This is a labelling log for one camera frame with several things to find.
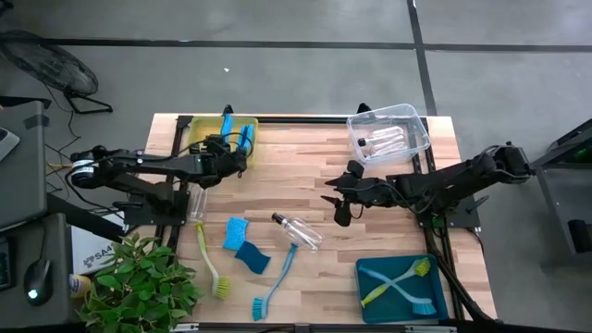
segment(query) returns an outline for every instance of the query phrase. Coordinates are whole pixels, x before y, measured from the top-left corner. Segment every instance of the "sponge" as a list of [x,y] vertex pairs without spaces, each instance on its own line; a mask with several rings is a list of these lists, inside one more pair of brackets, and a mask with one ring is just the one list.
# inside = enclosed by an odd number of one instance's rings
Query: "sponge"
[[245,232],[248,225],[249,221],[245,219],[231,217],[226,224],[226,240],[222,247],[228,250],[238,251],[245,241]]
[[235,258],[241,259],[249,269],[255,274],[262,274],[269,263],[270,257],[262,254],[257,247],[248,241],[244,241],[234,255]]

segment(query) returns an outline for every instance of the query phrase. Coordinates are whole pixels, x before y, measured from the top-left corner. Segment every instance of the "yellow basket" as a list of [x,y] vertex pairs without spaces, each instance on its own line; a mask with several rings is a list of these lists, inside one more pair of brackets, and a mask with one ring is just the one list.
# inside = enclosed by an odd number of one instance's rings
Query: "yellow basket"
[[[191,129],[189,131],[189,143],[198,142],[204,140],[206,136],[210,134],[220,134],[220,129],[222,128],[222,123],[224,123],[224,117],[217,116],[217,117],[193,117],[191,121]],[[255,117],[234,117],[232,116],[232,130],[231,132],[239,133],[241,132],[241,127],[245,125],[253,125],[253,144],[252,148],[254,149],[256,142],[257,142],[257,133],[259,132],[259,121]],[[232,142],[238,142],[241,136],[237,134],[230,135],[230,140]],[[234,151],[237,148],[235,143],[230,144],[230,150]],[[247,163],[249,165],[253,165],[255,151],[249,158],[247,158]]]

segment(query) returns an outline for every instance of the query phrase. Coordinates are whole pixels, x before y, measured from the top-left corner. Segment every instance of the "concrete floor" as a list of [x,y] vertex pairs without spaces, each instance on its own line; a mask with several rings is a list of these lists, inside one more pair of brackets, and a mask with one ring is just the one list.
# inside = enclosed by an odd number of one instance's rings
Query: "concrete floor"
[[[592,44],[591,2],[415,3],[426,43]],[[54,38],[413,42],[404,0],[21,0],[16,6],[0,18],[0,30]],[[153,113],[220,112],[225,104],[237,112],[352,114],[361,102],[410,103],[426,113],[414,51],[67,49],[96,73],[95,97],[116,109],[75,117],[73,129],[83,138],[68,152],[97,143],[143,147]],[[511,140],[534,160],[592,116],[592,54],[427,52],[426,58],[438,114],[452,117],[464,158]],[[0,94],[48,97],[41,83],[7,62],[0,62],[0,78]],[[53,105],[49,116],[48,142],[67,143],[68,114]],[[491,196],[479,213],[499,318],[588,331],[592,272],[540,268],[557,235],[546,227],[553,221],[537,181],[483,194]],[[103,204],[123,199],[109,190],[89,197]]]

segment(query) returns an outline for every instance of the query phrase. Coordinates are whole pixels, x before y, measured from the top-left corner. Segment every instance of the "wooden table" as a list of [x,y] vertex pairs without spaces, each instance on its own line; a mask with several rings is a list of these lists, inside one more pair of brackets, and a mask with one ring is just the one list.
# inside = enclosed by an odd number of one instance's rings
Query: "wooden table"
[[[154,115],[146,153],[170,154],[178,116]],[[451,118],[429,117],[427,120],[436,167],[460,162]],[[186,138],[187,134],[181,147],[188,144]],[[208,196],[204,225],[206,243],[220,276],[230,278],[230,294],[226,300],[220,301],[211,295],[211,275],[199,252],[195,228],[187,226],[180,232],[179,260],[197,270],[195,283],[206,293],[193,317],[186,321],[253,321],[253,297],[263,297],[276,281],[290,247],[281,228],[271,220],[272,213],[278,212],[309,222],[325,235],[325,241],[318,253],[296,253],[290,272],[271,299],[267,319],[260,322],[362,323],[353,271],[355,261],[364,257],[425,253],[426,244],[413,215],[402,208],[366,209],[363,217],[353,220],[348,228],[333,221],[334,209],[320,195],[336,194],[324,183],[340,176],[350,159],[348,131],[344,124],[260,124],[254,166],[249,166],[241,179],[236,176],[223,179],[210,189]],[[364,176],[411,172],[411,163],[407,163],[366,170]],[[160,177],[149,179],[162,180]],[[222,248],[226,223],[231,216],[249,220],[247,240],[272,257],[263,275],[252,273],[242,261],[234,258],[234,252]],[[153,227],[142,227],[140,231],[145,236],[154,235]],[[464,229],[452,229],[450,242],[459,280],[481,308],[495,317],[478,242]],[[441,279],[452,316],[450,287],[443,276]]]

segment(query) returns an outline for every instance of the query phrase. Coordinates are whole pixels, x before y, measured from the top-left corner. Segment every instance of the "teal tray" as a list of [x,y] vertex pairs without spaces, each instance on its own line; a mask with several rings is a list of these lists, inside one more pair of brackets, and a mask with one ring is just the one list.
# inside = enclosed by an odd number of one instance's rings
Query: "teal tray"
[[[413,261],[421,258],[429,258],[430,270],[424,277],[409,277],[399,282],[398,285],[415,297],[426,297],[433,301],[436,313],[432,315],[420,315],[413,313],[413,306],[398,291],[388,288],[382,295],[362,307],[362,300],[374,288],[382,282],[373,277],[359,272],[359,267],[364,266],[389,278],[396,278],[405,273]],[[362,319],[367,324],[380,324],[413,320],[442,320],[448,318],[448,308],[444,301],[444,292],[438,273],[438,262],[431,254],[408,255],[384,258],[364,258],[355,262],[355,275],[358,283],[358,300],[362,310]]]

